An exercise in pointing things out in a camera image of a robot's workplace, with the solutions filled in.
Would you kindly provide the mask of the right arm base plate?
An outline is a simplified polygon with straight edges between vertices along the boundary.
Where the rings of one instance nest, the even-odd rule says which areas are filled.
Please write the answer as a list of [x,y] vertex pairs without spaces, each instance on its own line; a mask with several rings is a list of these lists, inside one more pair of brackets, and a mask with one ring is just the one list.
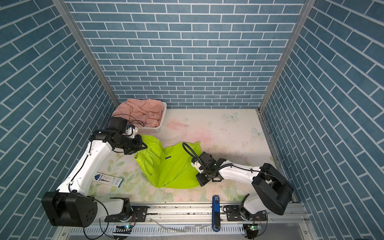
[[238,205],[226,205],[223,207],[228,222],[266,222],[268,220],[266,211],[259,211],[256,214],[248,213]]

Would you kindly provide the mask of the white plastic basket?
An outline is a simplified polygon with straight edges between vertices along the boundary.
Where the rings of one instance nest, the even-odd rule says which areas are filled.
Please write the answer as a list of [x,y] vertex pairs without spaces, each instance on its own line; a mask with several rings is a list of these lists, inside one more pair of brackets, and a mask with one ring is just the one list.
[[131,115],[137,120],[135,126],[140,134],[154,134],[161,131],[167,104],[158,100],[132,100]]

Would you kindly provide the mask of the neon green shorts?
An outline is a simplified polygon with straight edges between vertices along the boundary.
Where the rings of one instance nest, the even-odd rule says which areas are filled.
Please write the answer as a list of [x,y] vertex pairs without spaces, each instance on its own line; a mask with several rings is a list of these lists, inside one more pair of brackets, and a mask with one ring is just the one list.
[[147,149],[135,154],[143,174],[155,188],[192,189],[199,187],[198,171],[191,165],[192,157],[182,143],[164,148],[154,136],[142,135]]

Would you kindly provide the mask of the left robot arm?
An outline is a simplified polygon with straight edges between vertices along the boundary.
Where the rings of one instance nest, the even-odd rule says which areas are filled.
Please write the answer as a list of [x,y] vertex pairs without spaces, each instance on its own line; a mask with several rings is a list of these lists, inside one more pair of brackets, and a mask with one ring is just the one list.
[[86,228],[94,221],[129,222],[133,209],[128,198],[99,201],[89,190],[106,157],[115,149],[132,155],[147,149],[141,135],[123,135],[115,130],[97,130],[69,176],[53,192],[46,192],[42,206],[52,226]]

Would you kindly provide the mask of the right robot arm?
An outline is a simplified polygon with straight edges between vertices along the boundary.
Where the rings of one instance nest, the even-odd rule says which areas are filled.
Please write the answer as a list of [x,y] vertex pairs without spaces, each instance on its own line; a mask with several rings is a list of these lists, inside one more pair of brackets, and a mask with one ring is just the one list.
[[247,167],[226,159],[216,161],[210,154],[203,152],[199,157],[192,158],[191,165],[198,171],[196,178],[202,187],[216,179],[233,180],[252,186],[254,191],[246,194],[239,205],[239,213],[246,221],[266,210],[282,216],[294,193],[292,184],[268,163],[261,167]]

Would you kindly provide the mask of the pink shorts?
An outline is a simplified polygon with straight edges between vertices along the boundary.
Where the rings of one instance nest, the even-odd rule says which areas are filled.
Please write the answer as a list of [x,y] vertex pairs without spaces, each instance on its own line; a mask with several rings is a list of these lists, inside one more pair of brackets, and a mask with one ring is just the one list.
[[128,99],[112,113],[112,117],[129,120],[137,127],[156,128],[160,126],[166,107],[158,100]]

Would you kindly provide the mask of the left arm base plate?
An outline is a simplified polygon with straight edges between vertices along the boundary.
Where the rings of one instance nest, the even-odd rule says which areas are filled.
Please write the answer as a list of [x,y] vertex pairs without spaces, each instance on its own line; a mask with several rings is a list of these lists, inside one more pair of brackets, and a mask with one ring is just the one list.
[[105,217],[106,223],[143,223],[147,218],[148,206],[133,206],[128,211]]

